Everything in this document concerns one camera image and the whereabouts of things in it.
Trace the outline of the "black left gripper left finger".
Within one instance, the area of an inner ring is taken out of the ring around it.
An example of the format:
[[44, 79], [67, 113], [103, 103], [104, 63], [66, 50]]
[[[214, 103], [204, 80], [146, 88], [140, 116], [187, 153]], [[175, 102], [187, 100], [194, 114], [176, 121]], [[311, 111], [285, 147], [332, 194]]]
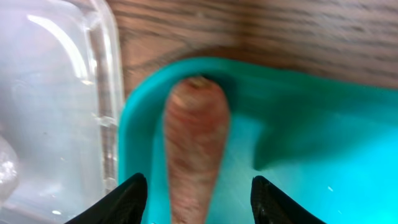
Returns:
[[146, 207], [147, 180], [136, 173], [65, 224], [138, 224]]

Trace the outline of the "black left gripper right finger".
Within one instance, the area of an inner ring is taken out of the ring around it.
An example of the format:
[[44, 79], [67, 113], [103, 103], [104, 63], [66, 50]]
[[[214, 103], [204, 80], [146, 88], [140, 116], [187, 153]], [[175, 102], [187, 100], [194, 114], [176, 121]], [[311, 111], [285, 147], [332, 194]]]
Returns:
[[252, 179], [255, 224], [325, 224], [261, 175]]

